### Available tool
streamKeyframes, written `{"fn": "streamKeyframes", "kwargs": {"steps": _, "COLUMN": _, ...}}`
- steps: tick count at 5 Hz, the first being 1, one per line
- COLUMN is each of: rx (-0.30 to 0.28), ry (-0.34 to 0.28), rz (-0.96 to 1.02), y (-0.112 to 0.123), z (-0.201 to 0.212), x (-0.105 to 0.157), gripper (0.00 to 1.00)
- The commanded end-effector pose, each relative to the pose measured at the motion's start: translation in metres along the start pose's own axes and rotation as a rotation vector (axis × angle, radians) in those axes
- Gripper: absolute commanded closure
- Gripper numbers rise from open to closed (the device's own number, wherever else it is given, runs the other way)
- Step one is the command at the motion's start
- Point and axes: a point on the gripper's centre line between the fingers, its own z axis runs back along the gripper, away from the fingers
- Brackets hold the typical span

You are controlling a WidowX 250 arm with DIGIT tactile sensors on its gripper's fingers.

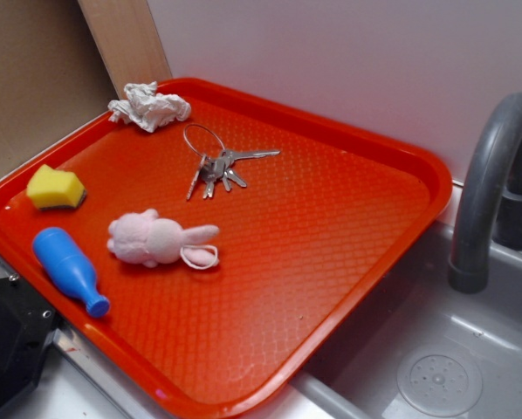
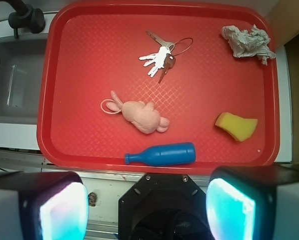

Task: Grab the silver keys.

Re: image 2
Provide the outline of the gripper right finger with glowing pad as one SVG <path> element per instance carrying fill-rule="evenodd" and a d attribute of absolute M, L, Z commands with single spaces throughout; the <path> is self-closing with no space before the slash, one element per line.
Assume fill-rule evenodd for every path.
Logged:
<path fill-rule="evenodd" d="M 299 165 L 216 168 L 206 214 L 216 240 L 299 240 Z"/>

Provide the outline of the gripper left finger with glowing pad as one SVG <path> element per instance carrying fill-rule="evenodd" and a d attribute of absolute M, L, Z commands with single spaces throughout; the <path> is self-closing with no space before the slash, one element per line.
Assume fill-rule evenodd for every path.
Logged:
<path fill-rule="evenodd" d="M 77 173 L 0 171 L 0 240 L 82 240 L 88 216 Z"/>

